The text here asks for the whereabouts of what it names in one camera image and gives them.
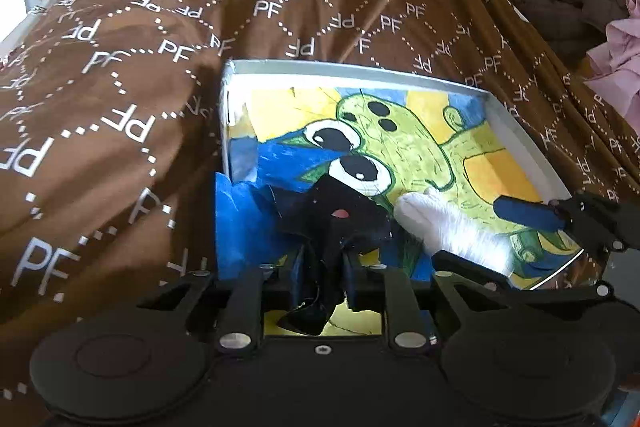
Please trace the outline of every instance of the pink tongue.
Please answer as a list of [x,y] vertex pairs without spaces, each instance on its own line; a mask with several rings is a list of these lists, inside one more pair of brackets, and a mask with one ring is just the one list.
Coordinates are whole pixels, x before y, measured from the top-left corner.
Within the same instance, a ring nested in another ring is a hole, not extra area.
[[334,217],[340,217],[340,219],[344,219],[345,217],[349,217],[349,213],[344,208],[338,208],[332,214]]

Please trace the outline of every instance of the blue object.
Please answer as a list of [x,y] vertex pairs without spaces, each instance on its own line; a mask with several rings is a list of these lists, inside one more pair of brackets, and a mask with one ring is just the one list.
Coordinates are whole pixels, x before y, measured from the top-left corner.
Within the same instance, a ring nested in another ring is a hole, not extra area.
[[433,274],[433,265],[431,264],[431,256],[423,253],[418,257],[418,263],[415,265],[411,279],[417,281],[430,281]]
[[565,226],[564,219],[557,216],[550,206],[508,196],[500,196],[494,201],[494,212],[500,219],[543,232],[557,232]]
[[219,279],[234,279],[246,266],[277,261],[297,248],[297,240],[276,231],[279,219],[269,187],[231,184],[216,172],[216,255]]
[[255,136],[234,138],[229,142],[231,179],[255,183],[258,177],[258,139]]
[[296,136],[302,136],[302,130],[258,144],[258,185],[274,185],[295,192],[306,192],[313,183],[300,180],[303,174],[344,155],[344,152],[322,149],[312,144],[300,147],[281,143]]
[[465,129],[479,126],[486,120],[486,112],[482,100],[468,94],[449,93],[449,105],[456,108],[465,124]]

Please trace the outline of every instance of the white fluffy material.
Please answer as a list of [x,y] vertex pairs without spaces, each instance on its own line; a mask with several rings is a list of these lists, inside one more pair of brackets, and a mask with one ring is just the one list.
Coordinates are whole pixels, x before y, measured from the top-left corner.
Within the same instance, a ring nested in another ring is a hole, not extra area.
[[424,194],[409,192],[398,198],[396,221],[421,239],[428,255],[447,250],[509,276],[511,244],[506,237],[482,230],[435,188]]

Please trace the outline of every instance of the brown blanket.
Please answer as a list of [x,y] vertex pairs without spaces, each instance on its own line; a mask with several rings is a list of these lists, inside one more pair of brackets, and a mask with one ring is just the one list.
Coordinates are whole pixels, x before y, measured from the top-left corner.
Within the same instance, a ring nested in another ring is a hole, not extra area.
[[44,416],[28,375],[44,335],[214,267],[209,185],[231,57],[488,89],[570,190],[638,199],[638,136],[507,0],[59,0],[0,73],[2,425]]

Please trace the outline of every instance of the round black knob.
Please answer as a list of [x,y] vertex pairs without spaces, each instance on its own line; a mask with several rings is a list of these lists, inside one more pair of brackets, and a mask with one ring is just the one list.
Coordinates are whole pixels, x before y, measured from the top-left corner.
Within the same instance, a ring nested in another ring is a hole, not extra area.
[[442,351],[441,364],[453,387],[498,418],[546,425],[581,417],[601,406],[616,370],[613,355],[596,336],[532,324],[509,314],[500,331],[457,331]]
[[204,346],[162,312],[125,309],[47,337],[31,357],[31,380],[53,411],[97,424],[165,411],[206,368]]
[[616,360],[616,380],[638,370],[640,313],[633,306],[619,301],[598,304],[584,313],[580,324],[609,346]]

